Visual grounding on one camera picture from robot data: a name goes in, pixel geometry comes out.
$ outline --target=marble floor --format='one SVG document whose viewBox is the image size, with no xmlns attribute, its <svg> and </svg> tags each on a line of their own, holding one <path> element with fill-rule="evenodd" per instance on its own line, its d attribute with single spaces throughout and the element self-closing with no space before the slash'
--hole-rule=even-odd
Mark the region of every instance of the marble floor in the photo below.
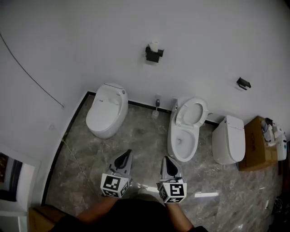
<svg viewBox="0 0 290 232">
<path fill-rule="evenodd" d="M 152 110 L 129 105 L 117 134 L 103 140 L 86 126 L 93 99 L 94 96 L 88 97 L 66 139 L 86 178 L 68 147 L 63 146 L 46 197 L 47 204 L 73 216 L 101 200 L 101 175 L 116 153 L 129 148 L 134 152 L 131 192 L 142 186 L 156 187 L 161 160 L 167 155 L 170 114 L 160 112 L 157 119 L 152 119 Z M 211 145 L 214 129 L 209 124 L 200 128 L 196 154 L 189 162 L 181 163 L 188 185 L 181 207 L 195 226 L 203 225 L 209 232 L 266 232 L 274 200 L 281 191 L 278 166 L 239 172 L 234 164 L 215 163 Z M 218 196 L 195 198 L 198 192 Z"/>
</svg>

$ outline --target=wall-mounted holder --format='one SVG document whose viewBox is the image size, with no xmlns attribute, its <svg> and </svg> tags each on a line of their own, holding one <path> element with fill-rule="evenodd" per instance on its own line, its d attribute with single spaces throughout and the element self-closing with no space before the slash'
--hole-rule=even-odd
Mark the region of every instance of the wall-mounted holder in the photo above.
<svg viewBox="0 0 290 232">
<path fill-rule="evenodd" d="M 244 89 L 244 90 L 247 90 L 246 87 L 251 88 L 251 84 L 250 84 L 249 82 L 245 81 L 245 80 L 244 80 L 243 78 L 241 78 L 241 77 L 237 80 L 237 84 L 238 84 L 238 86 L 239 86 L 240 88 L 242 88 L 242 89 Z"/>
<path fill-rule="evenodd" d="M 146 47 L 145 49 L 146 52 L 146 60 L 152 61 L 152 62 L 159 62 L 159 57 L 163 57 L 163 52 L 164 50 L 159 50 L 158 52 L 153 52 L 149 46 Z"/>
</svg>

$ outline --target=cardboard box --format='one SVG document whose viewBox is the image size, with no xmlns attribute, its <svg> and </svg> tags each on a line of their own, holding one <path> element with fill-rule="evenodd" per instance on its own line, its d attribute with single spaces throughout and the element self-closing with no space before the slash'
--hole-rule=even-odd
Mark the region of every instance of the cardboard box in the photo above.
<svg viewBox="0 0 290 232">
<path fill-rule="evenodd" d="M 48 232 L 66 213 L 53 206 L 42 206 L 29 210 L 29 231 Z"/>
<path fill-rule="evenodd" d="M 257 116 L 245 125 L 246 153 L 245 158 L 239 162 L 240 171 L 256 171 L 276 164 L 276 146 L 267 147 L 264 139 L 261 121 L 264 118 Z"/>
</svg>

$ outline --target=toilet paper holder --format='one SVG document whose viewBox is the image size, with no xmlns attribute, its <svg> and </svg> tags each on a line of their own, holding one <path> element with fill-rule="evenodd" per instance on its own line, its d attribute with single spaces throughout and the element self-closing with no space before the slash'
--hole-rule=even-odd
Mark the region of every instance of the toilet paper holder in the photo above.
<svg viewBox="0 0 290 232">
<path fill-rule="evenodd" d="M 158 49 L 158 52 L 153 52 L 151 48 L 147 46 L 145 52 L 146 52 L 146 60 L 158 63 L 159 58 L 163 57 L 164 50 Z"/>
</svg>

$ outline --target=toilet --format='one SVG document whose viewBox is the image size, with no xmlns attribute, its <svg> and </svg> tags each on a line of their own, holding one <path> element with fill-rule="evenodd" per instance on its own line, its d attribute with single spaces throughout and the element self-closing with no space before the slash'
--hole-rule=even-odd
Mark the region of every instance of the toilet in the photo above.
<svg viewBox="0 0 290 232">
<path fill-rule="evenodd" d="M 234 164 L 243 160 L 246 151 L 244 122 L 226 116 L 213 131 L 213 159 L 219 164 Z"/>
<path fill-rule="evenodd" d="M 128 111 L 128 96 L 122 86 L 105 83 L 97 90 L 86 123 L 98 138 L 112 137 L 122 125 Z"/>
<path fill-rule="evenodd" d="M 198 147 L 199 128 L 208 116 L 208 105 L 200 97 L 182 97 L 176 101 L 170 117 L 167 139 L 168 154 L 189 161 Z"/>
</svg>

